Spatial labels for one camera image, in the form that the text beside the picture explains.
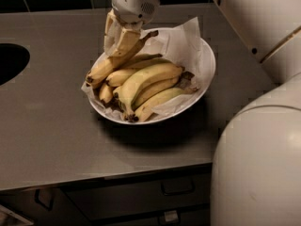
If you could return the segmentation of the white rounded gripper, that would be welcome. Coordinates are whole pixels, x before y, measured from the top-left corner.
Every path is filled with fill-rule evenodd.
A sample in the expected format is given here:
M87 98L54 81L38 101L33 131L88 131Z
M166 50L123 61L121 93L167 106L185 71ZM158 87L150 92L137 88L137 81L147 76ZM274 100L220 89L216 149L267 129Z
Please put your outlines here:
M140 32L121 28L119 20L125 24L148 24L160 6L160 0L111 0L111 2L112 9L106 16L103 49L110 57L122 57L139 41Z

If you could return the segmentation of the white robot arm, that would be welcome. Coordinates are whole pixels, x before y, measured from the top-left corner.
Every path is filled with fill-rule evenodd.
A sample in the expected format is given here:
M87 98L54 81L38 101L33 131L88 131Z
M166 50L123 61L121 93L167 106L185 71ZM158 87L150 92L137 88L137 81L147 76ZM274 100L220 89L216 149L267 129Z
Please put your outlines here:
M211 226L301 226L301 0L213 1L278 86L218 141Z

